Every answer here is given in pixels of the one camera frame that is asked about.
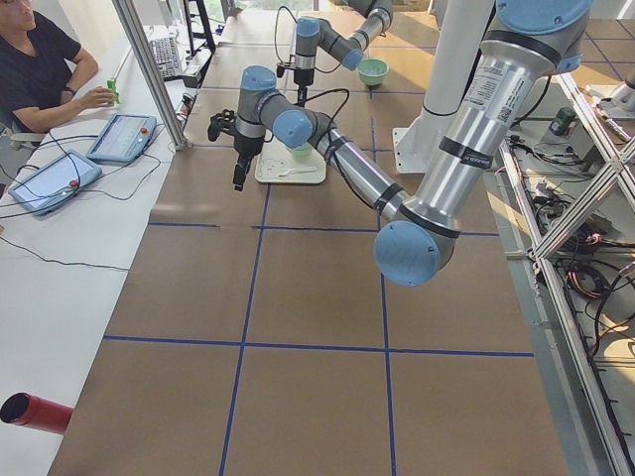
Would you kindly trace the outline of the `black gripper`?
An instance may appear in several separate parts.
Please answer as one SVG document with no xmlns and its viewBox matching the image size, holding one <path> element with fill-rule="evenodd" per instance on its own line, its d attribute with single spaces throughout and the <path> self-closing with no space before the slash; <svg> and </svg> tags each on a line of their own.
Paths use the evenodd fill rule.
<svg viewBox="0 0 635 476">
<path fill-rule="evenodd" d="M 308 99 L 308 87 L 314 83 L 314 70 L 312 68 L 298 68 L 294 70 L 294 83 L 298 87 L 297 105 L 305 106 Z"/>
<path fill-rule="evenodd" d="M 237 134 L 234 138 L 234 149 L 238 153 L 238 160 L 234 168 L 233 185 L 235 190 L 241 190 L 249 174 L 252 160 L 263 149 L 264 137 L 248 137 Z"/>
</svg>

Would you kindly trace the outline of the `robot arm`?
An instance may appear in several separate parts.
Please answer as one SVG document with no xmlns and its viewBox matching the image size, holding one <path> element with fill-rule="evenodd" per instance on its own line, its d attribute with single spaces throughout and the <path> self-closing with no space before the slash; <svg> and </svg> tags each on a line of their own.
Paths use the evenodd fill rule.
<svg viewBox="0 0 635 476">
<path fill-rule="evenodd" d="M 267 134 L 313 147 L 385 220 L 374 243 L 381 273 L 402 286 L 430 280 L 451 258 L 458 215 L 537 80 L 578 67 L 587 1 L 443 1 L 441 35 L 420 116 L 395 132 L 396 167 L 420 173 L 414 194 L 337 128 L 330 116 L 291 103 L 275 73 L 243 70 L 229 132 L 241 188 Z"/>
<path fill-rule="evenodd" d="M 394 10 L 391 1 L 346 1 L 345 4 L 364 17 L 361 26 L 348 37 L 324 18 L 300 17 L 297 20 L 292 70 L 300 106 L 306 104 L 308 89 L 314 83 L 318 49 L 344 68 L 356 70 L 371 42 L 385 34 L 392 25 Z"/>
</svg>

